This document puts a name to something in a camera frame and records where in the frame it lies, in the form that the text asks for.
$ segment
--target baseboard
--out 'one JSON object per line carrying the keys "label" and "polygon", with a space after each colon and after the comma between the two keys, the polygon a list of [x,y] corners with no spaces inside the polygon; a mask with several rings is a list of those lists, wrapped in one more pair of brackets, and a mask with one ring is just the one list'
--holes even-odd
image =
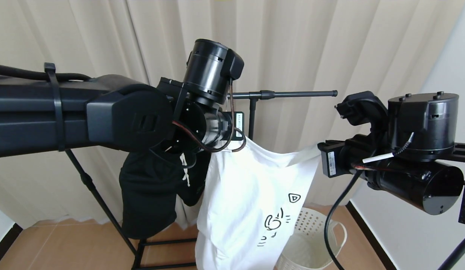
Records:
{"label": "baseboard", "polygon": [[354,205],[351,202],[349,202],[348,204],[346,204],[345,207],[347,208],[347,210],[349,210],[349,213],[354,218],[357,225],[359,225],[359,228],[361,229],[363,234],[366,236],[369,243],[371,243],[372,248],[376,252],[379,259],[382,261],[386,270],[397,270],[394,263],[392,263],[391,259],[387,256],[387,253],[384,251],[381,244],[379,244],[376,237],[371,232],[371,229],[369,229],[369,226],[367,226],[364,219],[362,219],[362,216],[359,214],[359,212],[357,212]]}
{"label": "baseboard", "polygon": [[21,232],[22,228],[15,223],[6,236],[0,241],[0,261]]}

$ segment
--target tiled floor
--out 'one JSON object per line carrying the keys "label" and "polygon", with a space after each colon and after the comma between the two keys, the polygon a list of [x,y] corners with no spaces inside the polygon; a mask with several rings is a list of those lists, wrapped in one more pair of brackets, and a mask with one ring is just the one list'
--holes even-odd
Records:
{"label": "tiled floor", "polygon": [[[327,213],[327,208],[317,209]],[[348,239],[338,259],[347,270],[385,270],[371,245],[345,207],[333,219],[347,227]],[[153,237],[155,241],[193,238],[197,229],[182,231],[176,224]],[[194,261],[194,244],[148,246],[142,266]],[[25,229],[0,262],[0,270],[129,270],[134,257],[111,223],[67,219],[45,220]],[[193,270],[195,267],[177,268]],[[326,270],[337,270],[330,265]]]}

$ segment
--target triangle logo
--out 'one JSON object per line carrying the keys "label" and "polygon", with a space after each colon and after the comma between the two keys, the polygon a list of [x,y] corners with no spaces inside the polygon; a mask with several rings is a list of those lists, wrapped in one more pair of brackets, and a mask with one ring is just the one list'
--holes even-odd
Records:
{"label": "triangle logo", "polygon": [[298,202],[301,199],[301,195],[299,194],[294,194],[294,193],[289,193],[289,201],[291,203]]}

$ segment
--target white plastic basket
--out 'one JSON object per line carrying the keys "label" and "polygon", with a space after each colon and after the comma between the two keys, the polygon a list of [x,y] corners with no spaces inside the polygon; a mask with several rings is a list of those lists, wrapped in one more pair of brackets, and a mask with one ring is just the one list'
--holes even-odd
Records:
{"label": "white plastic basket", "polygon": [[[277,270],[322,270],[332,259],[324,241],[324,223],[326,216],[309,208],[302,208],[294,228],[294,234],[287,241],[277,260]],[[338,243],[334,227],[340,225],[344,230],[344,240]],[[329,224],[329,244],[335,256],[339,254],[347,240],[345,226],[331,220]]]}

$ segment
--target beige curtain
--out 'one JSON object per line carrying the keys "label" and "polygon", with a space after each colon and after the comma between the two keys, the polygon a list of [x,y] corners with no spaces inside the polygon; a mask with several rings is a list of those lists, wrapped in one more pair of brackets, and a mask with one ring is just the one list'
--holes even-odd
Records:
{"label": "beige curtain", "polygon": [[[369,90],[387,99],[416,93],[433,67],[465,0],[0,0],[0,64],[90,76],[120,74],[157,85],[181,80],[194,40],[219,41],[245,67],[238,92],[338,90],[338,97],[260,101],[255,141],[291,152],[351,127],[334,105]],[[236,106],[248,111],[248,102]],[[118,175],[125,152],[75,149],[99,192],[121,219]],[[318,168],[307,202],[331,204],[349,177]],[[23,228],[41,219],[105,214],[66,154],[0,159],[0,209]]]}

